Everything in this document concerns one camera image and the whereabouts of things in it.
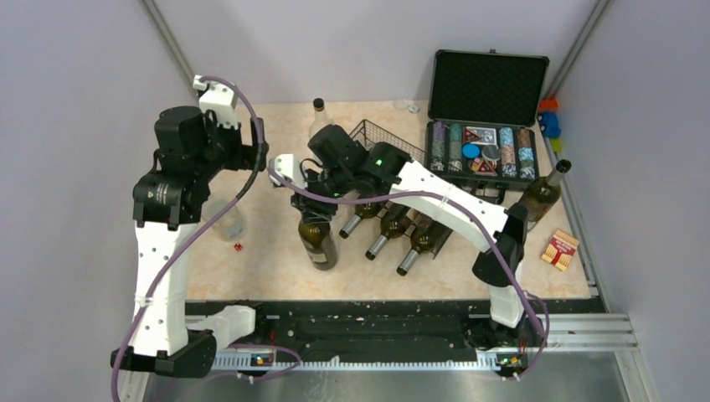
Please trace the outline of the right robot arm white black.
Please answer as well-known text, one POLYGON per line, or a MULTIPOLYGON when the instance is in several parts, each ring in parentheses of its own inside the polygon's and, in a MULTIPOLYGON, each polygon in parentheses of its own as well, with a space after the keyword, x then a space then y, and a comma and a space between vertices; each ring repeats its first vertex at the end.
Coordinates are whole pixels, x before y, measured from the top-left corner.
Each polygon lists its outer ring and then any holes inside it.
POLYGON ((525 333, 522 320, 532 308, 516 276, 527 239, 527 209, 506 209, 488 203, 446 182, 387 142, 365 147, 340 126, 322 128, 308 142, 321 165, 306 171, 292 154, 272 160, 274 183, 296 192, 302 212, 331 216, 342 196, 358 192, 368 203, 389 201, 409 207, 443 224, 478 250, 472 271, 489 287, 491 335, 502 345, 513 345, 525 333))

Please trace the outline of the black wire wine rack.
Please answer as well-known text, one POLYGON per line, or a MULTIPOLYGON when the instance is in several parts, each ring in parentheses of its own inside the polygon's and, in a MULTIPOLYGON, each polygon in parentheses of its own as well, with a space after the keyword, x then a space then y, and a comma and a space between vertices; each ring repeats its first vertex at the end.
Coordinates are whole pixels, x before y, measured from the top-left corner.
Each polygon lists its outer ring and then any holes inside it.
MULTIPOLYGON (((393 145, 397 147, 398 149, 407 152, 413 159, 422 162, 424 160, 424 151, 416 147, 415 145, 397 137, 393 133, 385 130, 381 126, 369 121, 369 120, 363 120, 360 121, 356 127, 351 131, 350 137, 354 139, 357 142, 360 142, 365 148, 371 149, 373 146, 380 142, 386 142, 390 145, 393 145)), ((376 217, 379 219, 379 223, 381 218, 384 216, 384 214, 387 212, 387 210, 390 208, 390 205, 393 204, 392 202, 384 202, 384 208, 380 211, 379 215, 376 217)), ((412 218, 412 224, 409 226, 407 229, 406 233, 402 235, 399 238, 402 237, 408 237, 410 238, 412 232, 414 231, 417 223, 421 219, 422 214, 416 210, 411 209, 410 211, 410 217, 412 218)))

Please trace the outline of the dark bottle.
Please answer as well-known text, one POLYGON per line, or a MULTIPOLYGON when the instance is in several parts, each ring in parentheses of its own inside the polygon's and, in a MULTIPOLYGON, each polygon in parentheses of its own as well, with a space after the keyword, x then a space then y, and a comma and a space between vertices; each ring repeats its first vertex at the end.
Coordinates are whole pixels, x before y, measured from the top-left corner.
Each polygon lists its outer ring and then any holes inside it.
POLYGON ((335 267, 338 253, 329 220, 303 213, 298 224, 298 234, 315 268, 329 271, 335 267))

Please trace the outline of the green wine bottle front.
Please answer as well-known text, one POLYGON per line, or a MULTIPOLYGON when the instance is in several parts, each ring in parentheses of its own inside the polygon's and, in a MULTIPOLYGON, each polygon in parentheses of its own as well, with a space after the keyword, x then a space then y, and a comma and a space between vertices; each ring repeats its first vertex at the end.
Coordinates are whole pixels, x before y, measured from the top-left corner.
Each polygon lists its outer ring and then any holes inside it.
POLYGON ((347 239, 364 220, 376 218, 384 205, 384 202, 357 204, 352 217, 339 230, 340 237, 347 239))

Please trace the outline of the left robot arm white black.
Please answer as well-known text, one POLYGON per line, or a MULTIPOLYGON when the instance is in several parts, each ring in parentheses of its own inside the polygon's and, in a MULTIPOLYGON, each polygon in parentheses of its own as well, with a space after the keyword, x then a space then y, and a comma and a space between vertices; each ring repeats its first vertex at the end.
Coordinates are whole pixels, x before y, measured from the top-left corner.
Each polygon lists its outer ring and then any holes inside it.
POLYGON ((207 375, 217 352, 239 339, 262 344, 268 323, 247 306, 228 306, 187 323, 188 247, 203 231, 203 204, 210 181, 223 170, 265 168, 264 122, 250 123, 252 142, 241 139, 234 117, 176 106, 154 125, 152 167, 135 185, 132 218, 138 246, 134 318, 127 340, 111 354, 115 371, 197 379, 207 375))

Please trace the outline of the green wine bottle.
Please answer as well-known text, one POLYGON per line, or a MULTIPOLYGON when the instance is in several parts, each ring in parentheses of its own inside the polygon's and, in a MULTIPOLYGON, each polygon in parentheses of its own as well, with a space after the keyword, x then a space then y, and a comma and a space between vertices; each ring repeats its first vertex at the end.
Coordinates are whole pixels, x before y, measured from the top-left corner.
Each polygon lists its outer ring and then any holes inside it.
POLYGON ((391 240, 404 235, 412 224, 411 208, 402 204, 391 204, 379 224, 378 238, 365 252, 368 260, 374 260, 391 240))
POLYGON ((428 215, 422 215, 409 238, 409 252, 399 263, 396 273, 406 276, 417 259, 424 254, 432 253, 437 256, 450 234, 450 228, 428 215))
POLYGON ((376 218, 384 205, 384 202, 357 204, 352 217, 339 230, 340 237, 347 239, 364 220, 376 218))
POLYGON ((518 202, 528 211, 527 231, 531 231, 559 201, 561 182, 571 167, 568 159, 558 161, 548 176, 537 178, 522 193, 518 202))

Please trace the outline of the green wine bottle back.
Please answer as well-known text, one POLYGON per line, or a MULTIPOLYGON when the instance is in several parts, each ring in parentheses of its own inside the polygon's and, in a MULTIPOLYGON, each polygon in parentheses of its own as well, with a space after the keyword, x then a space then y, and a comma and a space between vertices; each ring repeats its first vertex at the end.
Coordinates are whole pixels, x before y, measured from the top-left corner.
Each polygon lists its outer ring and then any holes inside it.
POLYGON ((450 228, 428 215, 422 215, 409 238, 409 252, 399 263, 396 273, 406 276, 417 259, 424 254, 432 253, 437 256, 450 234, 450 228))

